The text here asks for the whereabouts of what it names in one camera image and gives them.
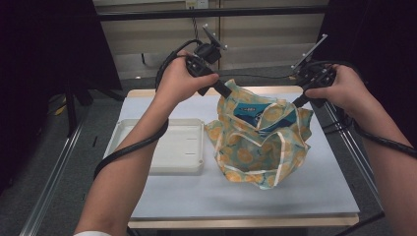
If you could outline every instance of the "cable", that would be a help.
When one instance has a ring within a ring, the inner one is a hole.
[[[194,25],[194,36],[196,37],[196,40],[199,40],[199,31],[197,30],[196,18],[192,18],[192,20]]]
[[[135,230],[132,230],[130,227],[128,227],[127,233],[129,234],[129,236],[141,236]]]
[[[368,219],[359,221],[358,223],[354,224],[353,226],[350,226],[346,230],[344,230],[344,231],[342,231],[342,232],[340,232],[340,233],[338,233],[338,234],[336,234],[334,236],[348,235],[348,234],[352,233],[353,231],[355,231],[355,230],[357,230],[357,229],[359,229],[359,228],[361,228],[361,227],[363,227],[365,225],[368,225],[368,224],[373,223],[373,222],[375,222],[375,221],[377,221],[379,219],[384,218],[385,216],[386,216],[386,214],[382,211],[382,212],[380,212],[378,214],[375,214],[374,216],[371,216]]]
[[[196,42],[198,45],[202,44],[201,41],[199,41],[198,39],[193,39],[193,40],[189,40],[187,42],[185,42],[183,45],[181,45],[178,49],[176,49],[175,51],[171,52],[171,54],[169,54],[169,56],[165,59],[165,61],[162,63],[162,65],[159,67],[159,70],[156,73],[156,77],[155,77],[155,90],[158,89],[160,81],[162,80],[162,76],[163,73],[165,72],[166,68],[169,66],[169,64],[175,60],[178,57],[178,52],[181,51],[182,49],[184,49],[186,46],[188,46],[191,43]],[[108,164],[110,164],[111,162],[113,162],[114,160],[128,154],[131,153],[135,150],[138,150],[140,148],[143,148],[147,145],[152,144],[153,142],[157,141],[160,137],[162,137],[166,130],[168,129],[168,125],[169,125],[169,120],[167,119],[165,121],[165,123],[162,125],[162,127],[156,132],[156,134],[154,134],[153,136],[137,142],[131,146],[128,147],[124,147],[122,149],[119,149],[117,151],[114,151],[113,153],[111,153],[110,155],[108,155],[107,157],[105,157],[104,159],[102,159],[99,164],[95,167],[94,170],[94,175],[93,175],[93,179],[95,180],[95,178],[97,177],[98,173]],[[134,231],[127,226],[126,232],[129,235],[135,236]]]
[[[335,122],[333,122],[331,124],[322,126],[322,129],[325,130],[325,129],[328,129],[328,128],[332,127],[332,126],[336,126],[336,125],[339,125],[341,128],[336,128],[336,129],[331,130],[331,131],[325,131],[325,135],[333,134],[333,133],[336,133],[336,132],[339,132],[339,131],[344,131],[346,129],[349,129],[352,126],[353,119],[351,119],[344,112],[343,109],[341,109],[339,107],[336,107],[336,114],[335,114],[335,116],[337,117],[337,121],[335,121]]]
[[[362,130],[362,128],[358,125],[358,123],[356,123],[356,121],[354,121],[354,127],[355,127],[356,133],[358,133],[358,135],[362,136],[363,138],[367,140],[373,141],[387,148],[401,151],[414,158],[417,158],[417,150],[413,147],[409,147],[404,144],[367,133],[366,131]]]
[[[319,65],[328,65],[328,67],[330,67],[332,65],[343,65],[343,66],[350,67],[356,72],[356,74],[358,74],[359,78],[362,80],[362,82],[365,85],[368,84],[368,81],[363,79],[362,74],[360,73],[358,68],[355,65],[353,65],[352,63],[347,62],[347,61],[338,61],[338,60],[315,61],[315,62],[308,63],[305,67],[301,68],[300,72],[303,72],[305,70],[310,69],[311,67],[319,66]]]
[[[268,77],[268,76],[259,76],[259,75],[249,75],[249,74],[229,74],[229,75],[223,75],[218,73],[221,77],[234,77],[234,76],[242,76],[242,77],[258,77],[258,78],[264,78],[264,79],[273,79],[273,80],[280,80],[280,79],[286,79],[293,75],[287,75],[282,77]]]

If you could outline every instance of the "handheld controller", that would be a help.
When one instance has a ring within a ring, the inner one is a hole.
[[[301,107],[306,104],[308,101],[316,105],[317,107],[322,107],[326,100],[324,98],[310,98],[307,97],[305,91],[307,89],[316,89],[316,88],[325,88],[330,87],[335,79],[336,72],[331,66],[327,65],[306,65],[304,72],[300,72],[298,76],[305,78],[300,87],[303,89],[303,94],[301,94],[297,99],[293,101],[296,107]]]
[[[311,60],[313,51],[327,37],[328,36],[326,34],[323,34],[322,39],[318,43],[316,43],[316,45],[314,45],[314,47],[309,52],[303,54],[303,58],[301,58],[300,61],[298,61],[295,65],[291,66],[291,68],[294,71],[294,74],[301,81],[298,84],[298,86],[300,86],[303,89],[303,94],[301,94],[299,97],[297,97],[297,99],[293,101],[296,107],[301,107],[309,101],[318,107],[322,107],[326,102],[325,99],[321,98],[309,98],[308,96],[306,96],[305,91],[307,89],[330,87],[334,82],[336,72],[331,67],[331,65],[328,65],[326,62],[315,62]]]
[[[227,50],[227,46],[223,45],[214,33],[208,30],[208,25],[203,26],[203,30],[208,36],[210,43],[202,43],[195,50],[194,55],[187,56],[187,70],[193,77],[206,76],[213,73],[208,64],[213,64],[221,58],[220,49]],[[224,97],[228,97],[231,93],[230,88],[221,81],[217,81],[212,87]],[[209,87],[199,89],[200,95],[205,95]]]

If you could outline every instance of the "white table surface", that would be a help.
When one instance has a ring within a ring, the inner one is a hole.
[[[299,94],[261,95],[292,101]],[[199,118],[208,123],[217,119],[218,99],[219,95],[193,96],[180,103],[170,118]],[[151,96],[127,97],[119,121],[141,117],[151,100]],[[310,104],[306,104],[305,108],[311,109]],[[270,218],[301,219],[293,223],[277,222],[277,226],[300,226],[303,225],[303,218],[341,219],[335,222],[306,222],[306,226],[350,225],[357,222],[359,208],[315,115],[311,130],[313,135],[307,141],[311,148],[304,164],[271,190],[260,190],[250,183],[227,181],[217,167],[213,146],[205,135],[203,172],[197,176],[149,176],[144,193],[132,214],[132,222],[150,224],[130,225],[150,227],[154,226],[152,223],[162,222],[155,227],[164,228],[163,222],[169,221],[173,223],[170,228],[184,228],[188,226],[178,226],[176,223],[192,220],[189,228],[198,228],[193,225],[193,220],[250,219],[250,222],[257,220],[257,225],[262,226],[263,221]]]

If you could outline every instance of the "wall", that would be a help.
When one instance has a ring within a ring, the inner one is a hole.
[[[185,1],[115,1],[95,0],[98,13],[135,12],[185,9]],[[282,6],[325,5],[328,0],[209,0],[210,8],[257,8]],[[231,47],[312,43],[317,39],[323,14],[291,16],[256,16],[228,18],[197,18],[201,26],[209,24],[220,40]],[[103,22],[102,27],[113,54],[171,51],[184,41],[194,38],[191,19]]]

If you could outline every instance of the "white tray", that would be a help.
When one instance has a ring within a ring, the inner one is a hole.
[[[104,158],[126,138],[138,119],[125,119],[116,124]],[[151,175],[199,174],[203,169],[204,122],[199,119],[170,119],[168,130],[156,146]]]

